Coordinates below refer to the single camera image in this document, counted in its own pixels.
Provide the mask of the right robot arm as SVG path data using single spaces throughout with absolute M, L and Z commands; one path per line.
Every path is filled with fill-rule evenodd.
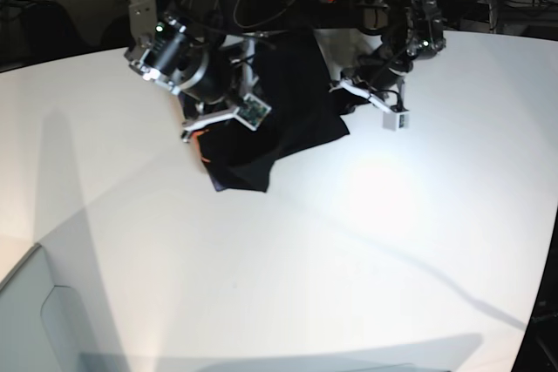
M 228 0 L 200 13 L 190 0 L 128 0 L 129 67 L 147 82 L 204 105 L 238 105 L 242 94 L 222 51 L 234 29 Z

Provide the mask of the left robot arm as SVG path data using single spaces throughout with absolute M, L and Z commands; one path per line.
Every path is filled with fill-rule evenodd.
M 356 0 L 348 0 L 350 11 L 357 7 Z M 384 25 L 370 28 L 360 17 L 355 21 L 356 29 L 365 36 L 378 37 L 381 44 L 343 69 L 337 85 L 359 96 L 389 91 L 405 81 L 416 61 L 433 58 L 446 47 L 437 0 L 375 0 L 370 8 L 374 17 L 379 17 L 380 11 L 385 13 Z

